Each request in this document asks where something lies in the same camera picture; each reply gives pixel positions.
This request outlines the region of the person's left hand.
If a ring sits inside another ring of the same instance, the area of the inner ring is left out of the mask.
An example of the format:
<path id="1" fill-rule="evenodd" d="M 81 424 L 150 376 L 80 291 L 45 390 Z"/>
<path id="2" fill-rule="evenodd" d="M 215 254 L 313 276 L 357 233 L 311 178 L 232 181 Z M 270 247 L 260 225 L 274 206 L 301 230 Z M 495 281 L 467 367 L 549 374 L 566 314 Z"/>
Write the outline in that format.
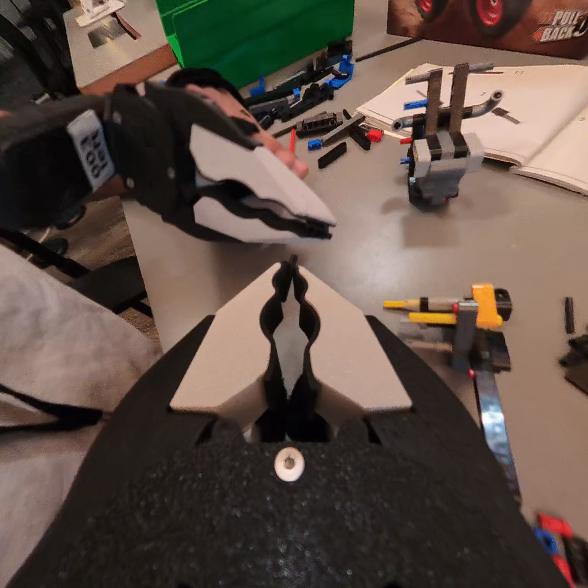
<path id="1" fill-rule="evenodd" d="M 262 129 L 251 113 L 227 89 L 187 85 L 186 91 L 195 93 L 200 99 L 219 107 L 230 118 L 239 118 L 254 125 L 256 132 L 251 134 L 252 140 L 263 145 L 275 155 L 283 165 L 289 168 L 297 177 L 305 179 L 309 172 L 308 166 L 289 149 L 285 148 L 275 137 Z"/>

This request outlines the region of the lego set box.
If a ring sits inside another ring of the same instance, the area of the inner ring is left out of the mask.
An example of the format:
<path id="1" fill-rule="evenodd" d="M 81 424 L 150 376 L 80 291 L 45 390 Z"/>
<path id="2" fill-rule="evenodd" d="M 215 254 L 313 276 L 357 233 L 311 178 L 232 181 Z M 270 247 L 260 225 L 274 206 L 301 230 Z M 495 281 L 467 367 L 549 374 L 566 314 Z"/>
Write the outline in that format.
<path id="1" fill-rule="evenodd" d="M 389 1 L 387 33 L 581 60 L 587 1 Z"/>

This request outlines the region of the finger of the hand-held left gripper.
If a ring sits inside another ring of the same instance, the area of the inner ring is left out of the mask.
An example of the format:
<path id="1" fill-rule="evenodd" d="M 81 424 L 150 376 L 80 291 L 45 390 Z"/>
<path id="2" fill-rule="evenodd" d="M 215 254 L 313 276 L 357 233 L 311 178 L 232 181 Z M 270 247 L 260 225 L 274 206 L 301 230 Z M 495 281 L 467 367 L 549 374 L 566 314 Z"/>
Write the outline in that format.
<path id="1" fill-rule="evenodd" d="M 333 213 L 320 197 L 264 146 L 244 146 L 193 124 L 189 151 L 207 180 L 238 182 L 259 200 L 277 203 L 297 219 L 336 226 Z"/>
<path id="2" fill-rule="evenodd" d="M 260 217 L 240 217 L 231 212 L 220 201 L 204 197 L 193 207 L 195 224 L 241 243 L 277 245 L 310 241 L 306 237 L 305 223 L 290 221 L 269 215 L 271 226 Z"/>

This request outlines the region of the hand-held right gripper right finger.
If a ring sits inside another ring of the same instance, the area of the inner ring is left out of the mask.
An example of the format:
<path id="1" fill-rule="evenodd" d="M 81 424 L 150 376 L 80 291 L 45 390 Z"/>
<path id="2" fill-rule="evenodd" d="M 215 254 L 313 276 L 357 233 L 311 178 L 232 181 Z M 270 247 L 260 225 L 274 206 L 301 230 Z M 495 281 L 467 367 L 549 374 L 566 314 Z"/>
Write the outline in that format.
<path id="1" fill-rule="evenodd" d="M 302 266 L 292 281 L 307 337 L 303 375 L 311 413 L 342 425 L 409 410 L 412 400 L 364 313 Z"/>

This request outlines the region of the short black lego beam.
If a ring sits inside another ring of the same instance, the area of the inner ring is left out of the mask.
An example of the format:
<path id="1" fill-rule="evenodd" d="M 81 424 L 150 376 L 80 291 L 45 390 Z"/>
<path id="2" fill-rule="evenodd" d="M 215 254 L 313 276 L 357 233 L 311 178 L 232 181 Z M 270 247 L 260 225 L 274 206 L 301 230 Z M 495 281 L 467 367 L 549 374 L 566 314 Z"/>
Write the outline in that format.
<path id="1" fill-rule="evenodd" d="M 332 149 L 328 150 L 318 159 L 318 169 L 324 170 L 328 166 L 332 165 L 335 161 L 342 158 L 348 150 L 347 142 L 342 141 L 335 145 Z"/>

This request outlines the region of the yellow and black lego assembly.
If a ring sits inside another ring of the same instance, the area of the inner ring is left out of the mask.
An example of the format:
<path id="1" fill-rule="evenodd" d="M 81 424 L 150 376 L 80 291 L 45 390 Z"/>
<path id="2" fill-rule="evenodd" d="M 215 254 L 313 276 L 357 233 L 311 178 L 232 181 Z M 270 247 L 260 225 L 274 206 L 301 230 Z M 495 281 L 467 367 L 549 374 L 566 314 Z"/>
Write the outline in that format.
<path id="1" fill-rule="evenodd" d="M 502 331 L 513 310 L 510 293 L 491 283 L 475 283 L 464 298 L 386 300 L 383 308 L 405 312 L 409 323 L 443 331 L 442 341 L 406 340 L 406 344 L 413 349 L 444 353 L 451 369 L 469 375 L 484 439 L 521 506 L 518 474 L 496 382 L 498 374 L 511 371 L 511 356 Z"/>

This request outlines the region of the green box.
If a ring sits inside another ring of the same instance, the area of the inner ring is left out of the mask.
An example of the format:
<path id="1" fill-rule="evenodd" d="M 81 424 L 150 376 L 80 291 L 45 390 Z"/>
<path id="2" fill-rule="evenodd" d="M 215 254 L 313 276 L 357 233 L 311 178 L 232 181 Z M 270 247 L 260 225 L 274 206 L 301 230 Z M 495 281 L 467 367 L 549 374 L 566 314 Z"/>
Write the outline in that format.
<path id="1" fill-rule="evenodd" d="M 181 68 L 237 88 L 352 34 L 354 1 L 156 1 Z"/>

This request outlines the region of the white instruction booklet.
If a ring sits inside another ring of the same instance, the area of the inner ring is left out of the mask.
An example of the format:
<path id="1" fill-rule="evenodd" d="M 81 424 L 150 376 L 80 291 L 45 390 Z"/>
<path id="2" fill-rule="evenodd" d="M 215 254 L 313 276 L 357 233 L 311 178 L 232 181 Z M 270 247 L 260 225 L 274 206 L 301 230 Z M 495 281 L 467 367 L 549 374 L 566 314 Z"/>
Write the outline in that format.
<path id="1" fill-rule="evenodd" d="M 424 113 L 406 111 L 425 99 L 428 85 L 406 85 L 407 76 L 442 68 L 442 107 L 449 104 L 454 67 L 425 63 L 357 108 L 365 123 L 407 143 L 412 130 L 392 130 L 395 120 Z M 485 102 L 496 90 L 503 98 L 489 113 L 464 120 L 462 133 L 475 133 L 484 158 L 514 166 L 514 172 L 587 194 L 587 67 L 581 65 L 501 66 L 470 74 L 465 106 Z"/>

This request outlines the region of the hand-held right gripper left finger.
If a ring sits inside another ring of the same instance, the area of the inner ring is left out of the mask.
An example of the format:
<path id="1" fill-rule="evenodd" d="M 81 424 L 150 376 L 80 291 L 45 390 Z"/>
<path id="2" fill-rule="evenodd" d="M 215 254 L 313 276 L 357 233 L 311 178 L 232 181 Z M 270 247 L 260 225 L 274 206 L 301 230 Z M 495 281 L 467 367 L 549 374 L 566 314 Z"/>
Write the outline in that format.
<path id="1" fill-rule="evenodd" d="M 280 393 L 273 334 L 292 278 L 289 262 L 274 263 L 214 315 L 169 407 L 231 419 L 249 428 Z"/>

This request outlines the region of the black lego panel piece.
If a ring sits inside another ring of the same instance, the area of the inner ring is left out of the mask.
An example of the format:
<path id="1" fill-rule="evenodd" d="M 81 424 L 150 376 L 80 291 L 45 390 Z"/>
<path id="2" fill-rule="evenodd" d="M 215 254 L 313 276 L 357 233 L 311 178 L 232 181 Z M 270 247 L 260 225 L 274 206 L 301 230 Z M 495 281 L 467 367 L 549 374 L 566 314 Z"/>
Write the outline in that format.
<path id="1" fill-rule="evenodd" d="M 565 380 L 587 397 L 587 332 L 571 338 L 568 345 L 558 363 Z"/>

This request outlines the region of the dark grey lego beam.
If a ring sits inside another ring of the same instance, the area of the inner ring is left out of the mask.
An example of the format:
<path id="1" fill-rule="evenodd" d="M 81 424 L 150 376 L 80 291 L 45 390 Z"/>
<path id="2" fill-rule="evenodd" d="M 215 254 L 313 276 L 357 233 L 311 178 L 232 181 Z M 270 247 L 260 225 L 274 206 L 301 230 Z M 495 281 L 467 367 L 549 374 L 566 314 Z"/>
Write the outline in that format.
<path id="1" fill-rule="evenodd" d="M 350 119 L 346 119 L 337 128 L 331 130 L 326 136 L 321 138 L 321 144 L 324 148 L 340 141 L 349 135 L 351 128 L 361 125 L 365 121 L 365 115 L 358 114 Z"/>

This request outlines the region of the large blue lego connector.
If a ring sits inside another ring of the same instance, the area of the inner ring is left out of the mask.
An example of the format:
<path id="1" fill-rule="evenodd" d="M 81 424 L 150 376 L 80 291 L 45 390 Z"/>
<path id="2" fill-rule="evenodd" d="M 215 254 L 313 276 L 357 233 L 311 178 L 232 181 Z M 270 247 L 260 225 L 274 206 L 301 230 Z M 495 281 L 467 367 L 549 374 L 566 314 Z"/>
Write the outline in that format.
<path id="1" fill-rule="evenodd" d="M 354 68 L 355 64 L 352 62 L 352 56 L 343 54 L 337 67 L 331 67 L 329 70 L 331 77 L 325 80 L 325 86 L 333 90 L 340 89 L 351 80 Z"/>

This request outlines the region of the wooden-edged side table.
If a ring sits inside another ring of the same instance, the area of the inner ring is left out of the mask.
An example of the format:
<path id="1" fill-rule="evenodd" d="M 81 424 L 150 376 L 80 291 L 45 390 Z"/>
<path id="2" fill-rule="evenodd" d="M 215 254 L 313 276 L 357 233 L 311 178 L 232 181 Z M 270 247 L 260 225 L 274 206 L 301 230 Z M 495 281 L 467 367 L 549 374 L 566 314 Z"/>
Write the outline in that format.
<path id="1" fill-rule="evenodd" d="M 155 1 L 125 1 L 116 16 L 137 37 L 125 34 L 92 47 L 89 33 L 99 22 L 86 28 L 77 24 L 80 6 L 63 15 L 76 86 L 85 95 L 103 95 L 118 84 L 136 85 L 177 68 Z"/>

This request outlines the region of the black lego frame piece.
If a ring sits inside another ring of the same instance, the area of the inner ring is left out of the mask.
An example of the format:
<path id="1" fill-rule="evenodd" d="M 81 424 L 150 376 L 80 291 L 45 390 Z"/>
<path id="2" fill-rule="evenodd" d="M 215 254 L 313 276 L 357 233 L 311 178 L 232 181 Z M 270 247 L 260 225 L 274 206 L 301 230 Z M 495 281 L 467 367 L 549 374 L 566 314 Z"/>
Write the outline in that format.
<path id="1" fill-rule="evenodd" d="M 326 135 L 341 126 L 344 118 L 342 111 L 325 111 L 314 116 L 305 117 L 296 124 L 296 136 L 297 138 L 306 138 Z"/>

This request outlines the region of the long black lego axle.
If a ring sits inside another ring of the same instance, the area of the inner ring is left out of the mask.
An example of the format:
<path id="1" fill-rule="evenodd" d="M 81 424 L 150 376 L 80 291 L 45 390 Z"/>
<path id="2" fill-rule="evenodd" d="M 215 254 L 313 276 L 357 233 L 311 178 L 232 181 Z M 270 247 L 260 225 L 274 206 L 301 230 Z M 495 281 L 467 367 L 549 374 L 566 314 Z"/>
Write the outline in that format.
<path id="1" fill-rule="evenodd" d="M 401 42 L 394 43 L 392 45 L 389 45 L 388 47 L 381 48 L 381 49 L 375 50 L 373 52 L 369 52 L 367 54 L 358 56 L 358 57 L 356 57 L 355 62 L 356 63 L 364 62 L 366 60 L 375 58 L 377 56 L 384 55 L 384 54 L 390 53 L 392 51 L 395 51 L 395 50 L 398 50 L 401 48 L 409 47 L 410 45 L 413 45 L 413 44 L 419 42 L 420 40 L 422 40 L 422 37 L 416 36 L 414 38 L 409 38 L 407 40 L 403 40 Z"/>

